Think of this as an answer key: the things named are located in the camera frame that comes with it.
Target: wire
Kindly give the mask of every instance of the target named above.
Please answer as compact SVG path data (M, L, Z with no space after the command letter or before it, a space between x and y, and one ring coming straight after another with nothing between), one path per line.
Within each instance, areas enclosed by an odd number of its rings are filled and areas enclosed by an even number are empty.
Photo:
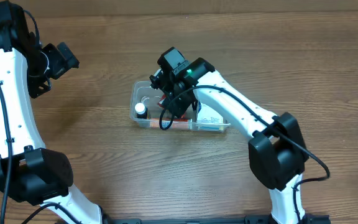
M2 115L4 116L7 152L8 152L5 188L4 188L4 195L2 196L1 215L0 215L0 224L3 224L5 222L5 212L6 212L6 204L7 204L7 195L9 192L9 184L11 183L13 148L12 148L11 130L9 128L9 121L7 117L5 97L4 97L4 93L2 92L1 85L2 84L0 83L0 100L1 100L1 107L2 107Z
M35 21L34 17L32 16L32 14L29 11L27 11L27 10L23 10L23 11L25 13L27 13L27 15L29 15L29 17L32 19L32 22L34 23L34 28L35 28L35 45L34 45L34 47L41 48L40 32L38 30L37 22Z
M60 209L62 212L64 212L64 214L67 215L67 217L69 219L71 219L75 224L81 224L81 222L79 222L69 211L67 211L63 206L61 206L58 203L55 202L50 202L46 205L42 205L41 207L39 207L35 212L33 212L29 217L27 217L24 222L22 222L22 224L27 224L31 219L33 219L38 213L40 213L42 210L48 208L48 207L52 207L54 206L55 209Z
M274 128L273 126L271 126L270 124L268 124L268 122L266 122L265 120L263 120L259 115L257 115L251 108L249 108L249 106L247 106L242 100L240 100L236 95L234 95L233 93L231 93L230 91L227 91L224 88L221 87L217 87L217 86L211 86L211 85L200 85L200 86L194 86L191 87L183 92L181 92L179 95L177 95L176 97L174 97L173 100L171 100L169 102L169 104L162 110L161 115L160 115L160 120L159 120L159 124L160 124L160 128L162 130L167 130L173 123L173 116L172 119L170 121L170 123L168 124L168 126L166 128L162 128L162 118L167 110L167 108L169 108L172 104L172 102L174 102L175 100L177 100L180 96L182 96L185 93L188 93L189 91L193 91L199 88L210 88L210 89L214 89L214 90L219 90L219 92L223 92L227 95L229 95L231 98L235 99L239 104L241 104L241 106L243 106L253 117L255 117L255 119L257 119L258 121L260 121L263 125L265 125L267 128L269 128L269 130L271 130L271 132L273 133L273 135L280 137L280 139L290 143L291 145L297 147L298 149L300 149L301 151L303 151L304 153L306 153L308 156L310 156L312 159L314 159L326 172L326 176L324 177L318 177L318 178L310 178L310 179L305 179L305 180L301 180L299 182L297 182L294 187L293 187L293 203L295 206L295 213L296 216L298 218L298 223L301 223L301 218L300 218L300 214L299 214L299 210L298 210L298 206L296 204L296 192L299 191L298 190L298 186L307 182L312 182L312 181L323 181L329 178L329 176L331 175L328 166L322 161L320 160L317 156L315 156L312 152L310 152L309 150L305 149L304 147L300 146L298 143L292 141L290 138L286 137L283 133L281 133L281 131L277 130L276 128Z

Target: black cable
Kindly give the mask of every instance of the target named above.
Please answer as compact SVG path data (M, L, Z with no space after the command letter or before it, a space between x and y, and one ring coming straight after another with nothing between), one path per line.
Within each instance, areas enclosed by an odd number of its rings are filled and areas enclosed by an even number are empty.
M1 100L1 107L2 107L2 115L4 116L7 152L8 152L5 189L4 189L4 195L2 196L1 216L0 216L0 224L3 224L5 222L5 211L6 211L7 195L9 191L9 184L11 183L13 148L12 148L11 129L9 128L9 121L7 117L5 97L4 97L4 93L2 92L1 85L2 84L0 83L0 100Z
M325 177L318 177L318 178L310 178L310 179L305 179L305 180L301 180L299 182L297 182L294 187L293 187L293 203L295 206L295 213L298 217L298 223L301 223L301 218L300 218L300 214L299 214L299 210L298 210L298 206L296 204L296 192L298 191L298 186L307 182L312 182L312 181L323 181L329 178L330 176L330 171L328 169L328 166L321 161L317 156L315 156L313 153L311 153L309 150L305 149L304 147L300 146L299 144L297 144L296 142L292 141L290 138L286 137L283 133L281 133L281 131L277 130L276 128L274 128L273 126L271 126L270 124L268 124L268 122L266 122L265 120L263 120L259 115L257 115L251 108L249 108L249 106L247 106L242 100L240 100L236 95L234 95L233 93L231 93L230 91L227 91L224 88L221 87L217 87L217 86L211 86L211 85L200 85L200 86L194 86L191 87L183 92L181 92L179 95L177 95L176 97L174 97L173 100L170 100L169 104L162 110L161 115L160 115L160 128L162 130L167 130L173 123L173 116L172 119L169 123L169 125L166 128L162 128L162 117L165 114L167 108L169 108L172 104L172 102L174 102L175 100L177 100L180 96L182 96L185 93L188 93L189 91L193 91L199 88L210 88L210 89L214 89L214 90L219 90L219 92L223 92L227 95L229 95L231 98L235 99L239 104L241 104L253 117L255 117L255 119L257 119L258 121L260 121L263 125L265 125L267 128L269 128L269 130L271 130L271 132L273 132L273 135L276 135L278 137L280 137L280 139L283 139L284 141L290 143L291 145L297 147L298 149L300 149L301 151L303 151L304 153L306 153L308 156L310 156L312 159L314 159L326 172L326 176Z
M64 212L64 214L67 215L67 217L69 219L71 219L75 224L81 224L81 222L79 222L69 211L67 211L63 206L61 206L58 203L55 202L50 202L46 205L42 205L41 207L39 207L35 212L33 212L28 218L26 218L24 220L24 222L22 222L22 224L27 224L31 219L33 219L38 213L40 213L42 210L46 209L47 207L52 207L54 206L55 209L60 209L62 212Z
M27 10L23 10L25 13L27 13L27 15L29 15L29 17L32 19L32 22L34 23L34 28L35 28L35 45L34 47L36 48L41 48L40 46L40 32L38 30L38 26L37 26L37 23L34 19L34 17L32 16L32 14L27 11Z

